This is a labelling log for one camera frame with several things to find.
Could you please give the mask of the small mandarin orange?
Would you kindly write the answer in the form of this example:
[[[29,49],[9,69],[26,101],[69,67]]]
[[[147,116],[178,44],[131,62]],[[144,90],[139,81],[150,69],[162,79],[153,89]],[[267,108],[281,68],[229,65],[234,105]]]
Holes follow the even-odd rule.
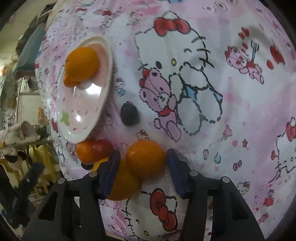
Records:
[[[63,84],[66,87],[74,87],[81,82],[81,78],[73,77],[68,74],[64,75]]]

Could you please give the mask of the dark plum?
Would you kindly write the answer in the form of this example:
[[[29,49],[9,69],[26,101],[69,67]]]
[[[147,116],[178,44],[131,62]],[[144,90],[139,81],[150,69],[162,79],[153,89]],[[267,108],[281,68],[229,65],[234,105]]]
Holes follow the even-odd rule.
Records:
[[[125,126],[134,126],[140,122],[139,112],[135,105],[130,101],[127,101],[122,105],[120,118]]]

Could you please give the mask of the pink white plate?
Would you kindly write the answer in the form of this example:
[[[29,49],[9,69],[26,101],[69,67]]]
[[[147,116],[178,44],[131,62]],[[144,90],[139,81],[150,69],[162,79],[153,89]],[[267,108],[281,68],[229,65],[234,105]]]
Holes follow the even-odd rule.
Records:
[[[100,59],[99,70],[88,80],[74,87],[64,84],[65,65],[58,77],[56,112],[58,129],[74,144],[87,139],[98,123],[109,94],[113,58],[109,42],[102,35],[84,40],[79,47],[90,47]]]

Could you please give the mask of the blue pillow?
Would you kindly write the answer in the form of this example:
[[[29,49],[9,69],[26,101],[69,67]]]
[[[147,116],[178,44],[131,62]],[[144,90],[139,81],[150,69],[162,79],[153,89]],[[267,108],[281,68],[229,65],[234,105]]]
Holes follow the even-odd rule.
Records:
[[[35,76],[35,60],[45,36],[45,24],[38,25],[29,37],[16,63],[13,77],[19,80],[23,77]]]

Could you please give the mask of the pink cartoon bedsheet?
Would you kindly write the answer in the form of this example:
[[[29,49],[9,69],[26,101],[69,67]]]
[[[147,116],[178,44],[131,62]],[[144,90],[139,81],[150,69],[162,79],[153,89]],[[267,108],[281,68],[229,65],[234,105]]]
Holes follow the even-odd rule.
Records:
[[[35,62],[61,171],[82,178],[76,146],[60,134],[58,77],[89,37],[112,47],[112,89],[92,138],[125,156],[138,140],[175,149],[206,177],[228,176],[266,239],[295,197],[295,47],[262,1],[66,1]],[[140,122],[125,126],[124,103]]]

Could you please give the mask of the plush toy on rack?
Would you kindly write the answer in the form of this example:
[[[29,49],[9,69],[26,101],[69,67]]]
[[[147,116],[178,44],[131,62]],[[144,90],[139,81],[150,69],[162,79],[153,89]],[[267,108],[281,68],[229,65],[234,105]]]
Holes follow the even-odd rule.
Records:
[[[23,121],[1,131],[1,154],[4,156],[8,165],[18,171],[23,161],[27,159],[27,144],[35,143],[40,140],[34,127],[28,122]]]

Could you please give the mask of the large orange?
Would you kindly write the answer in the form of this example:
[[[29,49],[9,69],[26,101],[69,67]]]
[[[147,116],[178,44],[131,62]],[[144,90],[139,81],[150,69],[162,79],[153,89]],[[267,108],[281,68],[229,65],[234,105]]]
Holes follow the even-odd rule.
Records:
[[[66,79],[70,82],[79,83],[95,75],[99,67],[99,57],[92,48],[78,47],[66,58]]]

